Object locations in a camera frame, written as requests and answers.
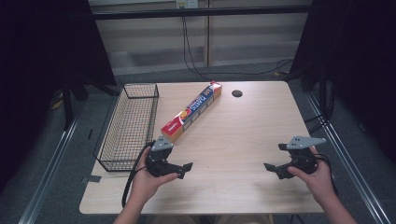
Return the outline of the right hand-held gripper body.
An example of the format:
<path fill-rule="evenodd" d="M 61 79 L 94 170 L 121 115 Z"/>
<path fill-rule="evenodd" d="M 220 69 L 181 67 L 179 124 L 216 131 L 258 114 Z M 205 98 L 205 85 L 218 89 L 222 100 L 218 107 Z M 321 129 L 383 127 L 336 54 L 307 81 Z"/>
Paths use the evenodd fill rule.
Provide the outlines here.
<path fill-rule="evenodd" d="M 278 170 L 282 168 L 296 167 L 307 174 L 313 174 L 317 168 L 316 157 L 311 152 L 311 147 L 326 143 L 325 138 L 307 137 L 295 135 L 287 144 L 279 144 L 278 148 L 288 151 L 291 162 L 280 165 Z"/>

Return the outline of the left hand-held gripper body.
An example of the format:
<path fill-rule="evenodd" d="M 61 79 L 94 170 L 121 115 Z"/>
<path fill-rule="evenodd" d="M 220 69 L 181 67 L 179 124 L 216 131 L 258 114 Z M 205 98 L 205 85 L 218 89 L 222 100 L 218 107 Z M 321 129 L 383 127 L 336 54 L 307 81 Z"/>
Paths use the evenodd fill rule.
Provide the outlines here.
<path fill-rule="evenodd" d="M 174 145 L 163 135 L 160 135 L 155 141 L 150 142 L 148 147 L 149 152 L 146 157 L 146 166 L 151 175 L 160 177 L 172 173 L 178 174 L 180 172 L 185 172 L 182 166 L 167 161 Z"/>

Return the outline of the black wire basket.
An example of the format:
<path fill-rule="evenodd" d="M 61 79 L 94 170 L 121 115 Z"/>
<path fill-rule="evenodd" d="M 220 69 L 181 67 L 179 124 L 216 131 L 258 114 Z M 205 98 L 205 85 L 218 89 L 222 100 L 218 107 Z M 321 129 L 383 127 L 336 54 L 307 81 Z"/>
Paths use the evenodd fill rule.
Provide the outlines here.
<path fill-rule="evenodd" d="M 94 152 L 107 172 L 131 171 L 141 149 L 153 139 L 159 90 L 154 83 L 129 83 L 120 91 Z"/>

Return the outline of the long plastic wrap box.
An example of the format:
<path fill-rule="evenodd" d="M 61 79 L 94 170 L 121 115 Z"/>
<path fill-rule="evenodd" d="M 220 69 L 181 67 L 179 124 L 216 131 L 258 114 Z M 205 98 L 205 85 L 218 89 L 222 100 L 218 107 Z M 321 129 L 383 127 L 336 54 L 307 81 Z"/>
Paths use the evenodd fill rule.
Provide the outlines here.
<path fill-rule="evenodd" d="M 176 140 L 221 96 L 222 85 L 211 81 L 183 110 L 162 128 L 162 135 L 171 143 Z"/>

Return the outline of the person's left hand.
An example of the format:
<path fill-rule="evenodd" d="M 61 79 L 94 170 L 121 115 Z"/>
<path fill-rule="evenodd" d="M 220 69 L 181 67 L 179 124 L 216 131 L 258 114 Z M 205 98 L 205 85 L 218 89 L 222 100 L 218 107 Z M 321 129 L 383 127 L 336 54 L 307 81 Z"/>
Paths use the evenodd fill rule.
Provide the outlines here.
<path fill-rule="evenodd" d="M 133 179 L 128 203 L 132 205 L 145 204 L 158 190 L 161 185 L 178 178 L 177 173 L 155 177 L 146 168 L 145 159 L 149 154 L 150 147 L 146 147 L 140 159 L 136 174 Z"/>

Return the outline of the person's right hand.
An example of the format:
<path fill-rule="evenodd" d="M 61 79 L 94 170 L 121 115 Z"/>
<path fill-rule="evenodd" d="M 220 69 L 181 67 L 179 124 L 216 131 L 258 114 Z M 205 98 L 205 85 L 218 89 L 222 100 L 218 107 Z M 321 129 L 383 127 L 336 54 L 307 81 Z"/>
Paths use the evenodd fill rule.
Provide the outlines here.
<path fill-rule="evenodd" d="M 315 201 L 320 205 L 336 199 L 330 168 L 325 161 L 317 160 L 317 170 L 313 174 L 307 174 L 293 166 L 289 167 L 288 171 L 305 182 Z"/>

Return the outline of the grey tape strip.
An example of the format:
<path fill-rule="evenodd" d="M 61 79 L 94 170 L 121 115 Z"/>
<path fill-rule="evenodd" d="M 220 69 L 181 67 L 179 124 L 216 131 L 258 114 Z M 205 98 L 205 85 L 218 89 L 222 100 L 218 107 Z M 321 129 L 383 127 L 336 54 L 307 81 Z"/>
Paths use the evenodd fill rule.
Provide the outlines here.
<path fill-rule="evenodd" d="M 98 176 L 98 175 L 84 175 L 80 179 L 80 182 L 82 184 L 88 184 L 89 182 L 99 183 L 100 180 L 101 180 L 101 176 Z"/>

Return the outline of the black metal stand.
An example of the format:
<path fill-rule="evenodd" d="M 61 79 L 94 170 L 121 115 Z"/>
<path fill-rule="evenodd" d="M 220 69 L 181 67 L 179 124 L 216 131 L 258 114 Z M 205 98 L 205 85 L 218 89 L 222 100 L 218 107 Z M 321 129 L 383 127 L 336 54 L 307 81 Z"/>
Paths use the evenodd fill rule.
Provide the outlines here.
<path fill-rule="evenodd" d="M 89 94 L 85 89 L 85 85 L 94 86 L 97 90 L 103 91 L 110 96 L 117 96 L 120 94 L 117 90 L 110 88 L 109 84 L 103 84 L 94 78 L 84 77 L 83 75 L 63 75 L 62 94 L 65 114 L 65 131 L 72 125 L 75 119 L 71 102 L 71 94 L 74 94 L 78 101 L 87 100 Z"/>

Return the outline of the dark curtain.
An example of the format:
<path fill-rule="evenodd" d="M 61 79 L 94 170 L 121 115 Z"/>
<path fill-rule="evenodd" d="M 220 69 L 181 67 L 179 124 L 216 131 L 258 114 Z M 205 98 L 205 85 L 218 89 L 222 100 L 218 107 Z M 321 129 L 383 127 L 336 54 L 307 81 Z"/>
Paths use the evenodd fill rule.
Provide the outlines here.
<path fill-rule="evenodd" d="M 396 0 L 312 0 L 290 71 L 330 80 L 396 163 Z"/>
<path fill-rule="evenodd" d="M 89 0 L 0 0 L 0 193 L 33 146 L 53 93 L 116 83 Z"/>

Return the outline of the black horizontal metal bar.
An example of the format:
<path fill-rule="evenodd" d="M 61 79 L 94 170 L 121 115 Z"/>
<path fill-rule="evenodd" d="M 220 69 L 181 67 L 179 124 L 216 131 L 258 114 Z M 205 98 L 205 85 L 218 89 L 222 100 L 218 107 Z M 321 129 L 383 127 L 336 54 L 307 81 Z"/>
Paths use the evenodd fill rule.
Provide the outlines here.
<path fill-rule="evenodd" d="M 127 20 L 127 19 L 156 19 L 175 17 L 201 17 L 201 16 L 231 16 L 231 15 L 257 15 L 257 14 L 290 14 L 308 13 L 312 6 L 281 6 L 281 7 L 215 7 L 215 8 L 187 8 L 187 9 L 161 9 L 144 11 L 100 12 L 93 13 L 97 20 Z"/>

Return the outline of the silver floor rail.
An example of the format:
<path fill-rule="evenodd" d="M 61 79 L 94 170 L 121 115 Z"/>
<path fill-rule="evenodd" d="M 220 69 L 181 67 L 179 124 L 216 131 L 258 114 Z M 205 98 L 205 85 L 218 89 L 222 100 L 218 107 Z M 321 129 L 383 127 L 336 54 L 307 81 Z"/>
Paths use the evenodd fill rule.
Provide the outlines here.
<path fill-rule="evenodd" d="M 334 147 L 338 157 L 344 164 L 346 171 L 348 172 L 352 182 L 354 183 L 358 193 L 368 208 L 371 216 L 374 218 L 376 224 L 391 224 L 391 219 L 386 213 L 382 203 L 376 197 L 356 163 L 352 160 L 349 155 L 347 148 L 339 137 L 338 133 L 329 121 L 319 118 L 320 125 L 327 137 L 329 138 L 332 146 Z"/>
<path fill-rule="evenodd" d="M 64 153 L 74 135 L 75 129 L 78 126 L 79 118 L 81 113 L 78 112 L 72 119 L 71 124 L 63 131 L 62 137 L 49 161 L 49 165 L 45 173 L 43 174 L 33 196 L 29 203 L 25 207 L 18 224 L 35 224 L 36 218 L 40 212 L 40 209 L 47 197 L 50 190 L 51 182 L 55 177 L 57 170 L 60 166 L 60 162 L 64 157 Z"/>

